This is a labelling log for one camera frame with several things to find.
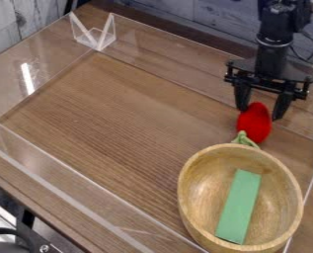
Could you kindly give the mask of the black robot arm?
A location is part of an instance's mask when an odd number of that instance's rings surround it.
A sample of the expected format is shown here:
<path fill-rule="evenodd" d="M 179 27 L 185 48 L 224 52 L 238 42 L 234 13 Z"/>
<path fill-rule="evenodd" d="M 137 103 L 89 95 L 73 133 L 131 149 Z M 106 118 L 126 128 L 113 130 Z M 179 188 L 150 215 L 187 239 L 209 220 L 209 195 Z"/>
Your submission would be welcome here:
<path fill-rule="evenodd" d="M 280 120 L 296 100 L 305 100 L 313 78 L 288 60 L 294 35 L 312 22 L 310 0 L 258 0 L 261 27 L 254 58 L 226 63 L 225 81 L 234 87 L 236 105 L 244 112 L 254 89 L 277 95 L 272 119 Z"/>

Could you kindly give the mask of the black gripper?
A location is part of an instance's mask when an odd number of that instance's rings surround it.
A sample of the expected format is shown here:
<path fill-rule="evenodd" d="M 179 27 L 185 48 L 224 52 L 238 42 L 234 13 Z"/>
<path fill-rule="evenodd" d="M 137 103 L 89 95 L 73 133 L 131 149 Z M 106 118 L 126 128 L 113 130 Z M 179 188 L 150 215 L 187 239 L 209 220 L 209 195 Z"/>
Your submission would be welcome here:
<path fill-rule="evenodd" d="M 226 67 L 225 81 L 234 87 L 236 104 L 242 112 L 248 109 L 253 89 L 278 94 L 272 111 L 274 121 L 284 117 L 293 99 L 305 100 L 309 95 L 313 78 L 290 63 L 278 76 L 257 73 L 253 58 L 229 60 Z M 285 91 L 288 85 L 293 85 L 292 91 Z"/>

